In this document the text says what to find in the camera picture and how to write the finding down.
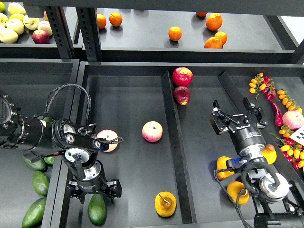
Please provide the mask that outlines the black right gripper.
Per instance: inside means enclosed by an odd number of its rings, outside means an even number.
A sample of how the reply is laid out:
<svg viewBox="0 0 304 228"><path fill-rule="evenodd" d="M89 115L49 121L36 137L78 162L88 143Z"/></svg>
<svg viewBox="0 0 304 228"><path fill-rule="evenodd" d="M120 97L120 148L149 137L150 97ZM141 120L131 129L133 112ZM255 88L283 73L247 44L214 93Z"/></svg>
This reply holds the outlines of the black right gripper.
<svg viewBox="0 0 304 228"><path fill-rule="evenodd" d="M247 97L244 97L242 102L247 111L243 122L223 112L217 100L213 101L213 111L209 121L216 135L229 132L237 154L260 152L266 146L260 129L266 128L268 121L263 119L264 110L262 107L256 107L249 102Z"/></svg>

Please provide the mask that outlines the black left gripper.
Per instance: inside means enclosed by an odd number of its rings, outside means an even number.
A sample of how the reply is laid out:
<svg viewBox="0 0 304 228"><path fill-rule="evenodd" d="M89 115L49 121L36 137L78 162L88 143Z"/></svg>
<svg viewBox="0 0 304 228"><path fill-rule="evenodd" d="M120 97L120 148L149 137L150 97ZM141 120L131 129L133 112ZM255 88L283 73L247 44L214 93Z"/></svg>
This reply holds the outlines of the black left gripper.
<svg viewBox="0 0 304 228"><path fill-rule="evenodd" d="M77 198L81 204L84 204L85 195L88 193L104 193L112 204L114 199L122 196L119 179L106 181L103 165L99 160L87 169L76 163L76 181L69 181L67 187L71 190L71 197Z"/></svg>

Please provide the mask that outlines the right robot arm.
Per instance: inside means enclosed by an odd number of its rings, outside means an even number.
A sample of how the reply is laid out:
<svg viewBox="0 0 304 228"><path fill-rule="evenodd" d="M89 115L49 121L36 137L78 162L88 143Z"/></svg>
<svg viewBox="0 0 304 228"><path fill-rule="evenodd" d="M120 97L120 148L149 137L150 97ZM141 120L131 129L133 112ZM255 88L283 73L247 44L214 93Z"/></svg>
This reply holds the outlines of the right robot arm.
<svg viewBox="0 0 304 228"><path fill-rule="evenodd" d="M243 99L245 114L229 115L223 112L217 101L213 102L210 123L216 134L228 132L238 158L225 161L225 167L214 171L214 178L220 182L219 174L234 172L240 174L243 186L236 198L223 188L233 203L244 227L250 225L240 211L240 197L248 192L255 207L254 227L256 228L302 228L303 208L288 199L292 184L274 170L262 155L266 142L261 134L268 122L263 119L263 109Z"/></svg>

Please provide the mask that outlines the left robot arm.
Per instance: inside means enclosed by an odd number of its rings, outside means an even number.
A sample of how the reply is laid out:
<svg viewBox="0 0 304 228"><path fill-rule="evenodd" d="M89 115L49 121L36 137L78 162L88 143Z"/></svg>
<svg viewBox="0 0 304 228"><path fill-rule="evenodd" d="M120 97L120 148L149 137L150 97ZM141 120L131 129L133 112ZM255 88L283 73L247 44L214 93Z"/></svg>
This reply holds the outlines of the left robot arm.
<svg viewBox="0 0 304 228"><path fill-rule="evenodd" d="M44 114L25 117L19 114L13 100L0 93L0 146L4 149L28 151L27 159L32 162L46 157L62 156L74 176L68 187L73 197L84 202L86 194L104 194L110 199L122 195L118 179L108 181L103 164L97 159L99 151L108 150L110 145L123 141L121 137L107 139L95 133L95 124L77 125L69 119L47 122L45 118L56 95L66 87L85 91L77 84L64 84L50 92Z"/></svg>

